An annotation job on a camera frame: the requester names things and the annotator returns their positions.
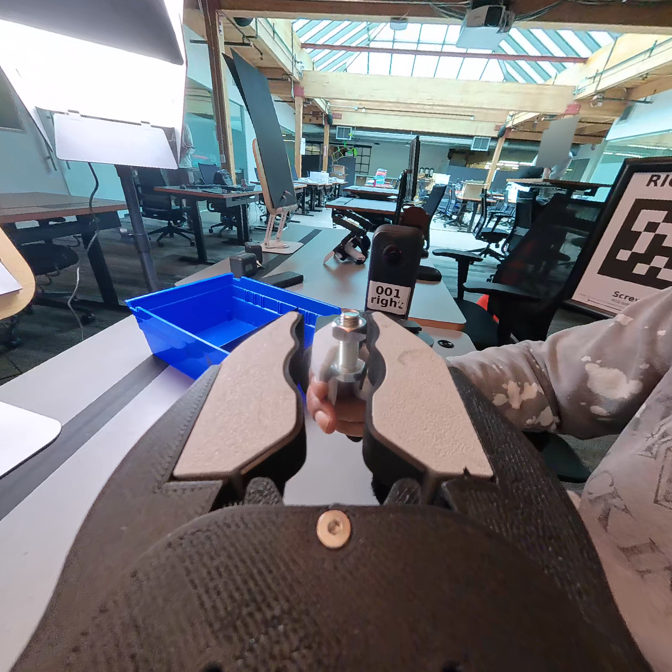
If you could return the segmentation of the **wooden desk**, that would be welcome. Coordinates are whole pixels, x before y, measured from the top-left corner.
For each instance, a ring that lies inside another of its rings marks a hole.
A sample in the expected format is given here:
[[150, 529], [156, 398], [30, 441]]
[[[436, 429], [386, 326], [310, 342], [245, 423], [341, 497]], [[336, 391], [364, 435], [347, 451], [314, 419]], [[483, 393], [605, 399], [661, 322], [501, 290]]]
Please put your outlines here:
[[180, 262], [192, 265], [214, 265], [213, 261], [208, 260], [202, 219], [198, 206], [198, 203], [201, 201], [206, 203], [214, 202], [218, 206], [226, 208], [237, 206], [239, 208], [239, 215], [234, 219], [237, 244], [243, 248], [246, 243], [251, 241], [248, 227], [248, 205], [262, 196], [260, 189], [253, 191], [226, 191], [222, 187], [207, 189], [196, 185], [182, 185], [179, 187], [154, 187], [153, 190], [155, 193], [166, 194], [175, 197], [175, 199], [183, 200], [188, 206], [187, 219], [189, 228], [195, 236], [196, 256], [180, 256]]
[[120, 304], [101, 245], [94, 240], [96, 232], [118, 230], [118, 213], [125, 210], [125, 201], [118, 200], [94, 198], [89, 204], [88, 197], [66, 194], [2, 194], [1, 227], [16, 245], [79, 235], [101, 297], [91, 304], [127, 314], [129, 309]]

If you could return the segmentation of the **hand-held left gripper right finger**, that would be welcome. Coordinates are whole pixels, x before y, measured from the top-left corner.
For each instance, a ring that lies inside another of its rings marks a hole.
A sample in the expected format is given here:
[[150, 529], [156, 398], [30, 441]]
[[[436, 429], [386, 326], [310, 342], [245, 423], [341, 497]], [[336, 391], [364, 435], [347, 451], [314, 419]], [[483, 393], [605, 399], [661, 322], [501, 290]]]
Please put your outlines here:
[[456, 477], [487, 482], [494, 469], [447, 361], [389, 316], [370, 313], [363, 457], [379, 489], [400, 479], [424, 501]]

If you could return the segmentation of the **black and white device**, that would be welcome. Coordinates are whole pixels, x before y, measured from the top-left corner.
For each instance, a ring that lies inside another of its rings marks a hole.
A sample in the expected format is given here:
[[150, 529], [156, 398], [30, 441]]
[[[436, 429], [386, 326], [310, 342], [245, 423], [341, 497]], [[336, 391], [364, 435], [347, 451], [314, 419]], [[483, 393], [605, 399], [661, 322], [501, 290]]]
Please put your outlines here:
[[369, 220], [354, 212], [333, 210], [332, 221], [344, 227], [347, 233], [324, 258], [324, 264], [331, 258], [336, 258], [340, 262], [350, 261], [356, 265], [365, 264], [371, 246], [367, 234]]

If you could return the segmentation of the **black mesh office chair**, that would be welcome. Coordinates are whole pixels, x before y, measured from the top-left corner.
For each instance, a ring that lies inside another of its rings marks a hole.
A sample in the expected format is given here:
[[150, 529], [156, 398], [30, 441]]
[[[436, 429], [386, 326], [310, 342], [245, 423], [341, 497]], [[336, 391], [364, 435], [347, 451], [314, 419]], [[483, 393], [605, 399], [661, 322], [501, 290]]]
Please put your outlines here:
[[555, 194], [490, 281], [468, 279], [469, 266], [482, 261], [482, 254], [450, 248], [432, 251], [458, 264], [456, 303], [466, 319], [464, 332], [477, 350], [548, 337], [602, 207], [599, 202]]

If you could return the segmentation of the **silver hex bolt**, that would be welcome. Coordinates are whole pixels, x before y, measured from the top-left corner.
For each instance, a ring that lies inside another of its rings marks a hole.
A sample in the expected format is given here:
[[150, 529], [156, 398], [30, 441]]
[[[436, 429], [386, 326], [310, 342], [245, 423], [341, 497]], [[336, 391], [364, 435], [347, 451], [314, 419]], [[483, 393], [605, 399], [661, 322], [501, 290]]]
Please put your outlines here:
[[[366, 320], [358, 310], [346, 308], [334, 320], [340, 321], [344, 325], [355, 326], [361, 319]], [[337, 397], [340, 396], [356, 396], [357, 391], [361, 388], [365, 370], [365, 361], [360, 354], [365, 341], [360, 344], [358, 349], [337, 340], [336, 342], [337, 353], [332, 361], [332, 378], [329, 382], [329, 398], [332, 403], [335, 403]]]

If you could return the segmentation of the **instruction sheet stand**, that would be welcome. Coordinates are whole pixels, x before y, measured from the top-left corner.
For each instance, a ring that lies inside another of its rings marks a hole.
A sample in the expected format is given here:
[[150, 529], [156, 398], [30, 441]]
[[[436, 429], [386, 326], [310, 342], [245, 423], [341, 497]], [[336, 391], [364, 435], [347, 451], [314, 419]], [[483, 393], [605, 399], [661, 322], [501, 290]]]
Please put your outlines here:
[[[19, 315], [36, 291], [34, 273], [1, 231], [1, 320]], [[48, 416], [1, 402], [1, 476], [5, 476], [60, 435], [62, 424]]]

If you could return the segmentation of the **person's right hand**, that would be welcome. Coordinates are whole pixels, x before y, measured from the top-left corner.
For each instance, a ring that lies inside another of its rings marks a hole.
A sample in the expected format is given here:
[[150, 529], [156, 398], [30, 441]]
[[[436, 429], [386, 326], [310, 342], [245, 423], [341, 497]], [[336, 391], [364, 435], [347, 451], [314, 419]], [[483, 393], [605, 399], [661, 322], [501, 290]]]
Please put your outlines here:
[[360, 441], [365, 430], [365, 401], [357, 397], [329, 398], [329, 387], [311, 375], [307, 390], [307, 410], [325, 434], [341, 433], [351, 441]]

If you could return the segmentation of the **wooden board stand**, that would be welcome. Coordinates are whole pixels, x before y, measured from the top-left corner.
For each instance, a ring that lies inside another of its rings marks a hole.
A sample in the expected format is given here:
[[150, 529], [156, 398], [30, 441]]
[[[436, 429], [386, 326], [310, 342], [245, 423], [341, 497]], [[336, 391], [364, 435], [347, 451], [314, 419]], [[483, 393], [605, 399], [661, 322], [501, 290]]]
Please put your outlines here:
[[288, 218], [290, 218], [291, 214], [293, 214], [298, 206], [296, 204], [273, 206], [257, 139], [253, 141], [253, 154], [255, 157], [257, 175], [259, 177], [262, 195], [264, 197], [264, 203], [268, 214], [265, 237], [261, 244], [262, 252], [266, 254], [278, 254], [283, 256], [293, 255], [298, 251], [298, 249], [304, 246], [304, 243], [296, 241], [284, 241], [282, 236]]

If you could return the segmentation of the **framed marker sign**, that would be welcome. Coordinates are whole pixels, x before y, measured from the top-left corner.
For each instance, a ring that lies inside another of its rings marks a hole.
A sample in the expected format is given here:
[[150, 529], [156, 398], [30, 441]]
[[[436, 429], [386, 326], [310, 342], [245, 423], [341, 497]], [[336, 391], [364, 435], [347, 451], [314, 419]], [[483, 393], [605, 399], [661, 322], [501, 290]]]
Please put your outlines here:
[[671, 157], [626, 159], [568, 281], [567, 303], [615, 316], [671, 287]]

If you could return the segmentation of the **blue plastic bin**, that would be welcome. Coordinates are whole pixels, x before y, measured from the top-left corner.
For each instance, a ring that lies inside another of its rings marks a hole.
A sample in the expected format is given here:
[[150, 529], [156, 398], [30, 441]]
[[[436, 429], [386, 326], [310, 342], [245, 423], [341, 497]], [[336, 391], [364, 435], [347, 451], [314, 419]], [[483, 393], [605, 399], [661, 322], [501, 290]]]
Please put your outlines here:
[[231, 273], [132, 298], [126, 305], [152, 354], [193, 380], [286, 313], [303, 315], [309, 348], [319, 319], [341, 312], [324, 301]]

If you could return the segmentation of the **black flat panel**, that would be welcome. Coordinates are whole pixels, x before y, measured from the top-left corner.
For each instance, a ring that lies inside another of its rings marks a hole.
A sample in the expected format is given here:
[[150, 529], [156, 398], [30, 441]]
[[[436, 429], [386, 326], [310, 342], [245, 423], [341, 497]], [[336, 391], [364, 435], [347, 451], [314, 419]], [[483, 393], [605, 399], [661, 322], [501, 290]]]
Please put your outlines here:
[[236, 52], [224, 60], [253, 124], [257, 175], [265, 180], [266, 202], [274, 209], [293, 208], [297, 206], [296, 192], [268, 79]]

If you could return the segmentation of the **black computer monitor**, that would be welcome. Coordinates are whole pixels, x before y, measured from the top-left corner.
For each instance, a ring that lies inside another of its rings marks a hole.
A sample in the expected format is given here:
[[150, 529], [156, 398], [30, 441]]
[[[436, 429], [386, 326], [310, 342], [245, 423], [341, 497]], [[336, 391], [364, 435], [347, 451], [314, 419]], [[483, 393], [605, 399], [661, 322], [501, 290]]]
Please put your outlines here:
[[405, 196], [406, 202], [412, 202], [415, 199], [417, 191], [417, 181], [419, 172], [419, 155], [421, 152], [421, 138], [416, 135], [410, 144], [408, 155], [408, 172], [407, 172], [407, 191]]

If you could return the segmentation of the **silver hex nut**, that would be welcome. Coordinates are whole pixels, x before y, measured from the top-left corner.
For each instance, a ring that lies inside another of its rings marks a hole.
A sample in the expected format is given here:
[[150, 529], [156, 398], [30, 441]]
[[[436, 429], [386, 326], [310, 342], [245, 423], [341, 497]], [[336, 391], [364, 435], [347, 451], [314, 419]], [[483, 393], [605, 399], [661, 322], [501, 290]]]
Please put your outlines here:
[[331, 323], [332, 336], [340, 343], [352, 345], [358, 349], [360, 344], [365, 341], [367, 334], [366, 320], [358, 320], [355, 326], [348, 326], [342, 324], [340, 321], [334, 320]]

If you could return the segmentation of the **ceiling projector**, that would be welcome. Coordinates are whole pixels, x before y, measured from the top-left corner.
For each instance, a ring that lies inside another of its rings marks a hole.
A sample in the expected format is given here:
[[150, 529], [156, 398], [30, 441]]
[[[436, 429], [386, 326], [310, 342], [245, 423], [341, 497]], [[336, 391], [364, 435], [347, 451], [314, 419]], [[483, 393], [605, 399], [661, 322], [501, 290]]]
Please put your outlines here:
[[460, 26], [456, 47], [494, 52], [515, 20], [511, 1], [473, 1]]

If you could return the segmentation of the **small black box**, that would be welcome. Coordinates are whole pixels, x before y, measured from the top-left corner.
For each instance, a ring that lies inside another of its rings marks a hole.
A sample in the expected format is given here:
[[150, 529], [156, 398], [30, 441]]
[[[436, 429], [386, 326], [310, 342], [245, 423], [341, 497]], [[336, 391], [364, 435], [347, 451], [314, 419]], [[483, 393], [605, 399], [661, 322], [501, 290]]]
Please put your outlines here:
[[230, 272], [236, 279], [252, 278], [263, 270], [263, 254], [243, 251], [229, 257]]

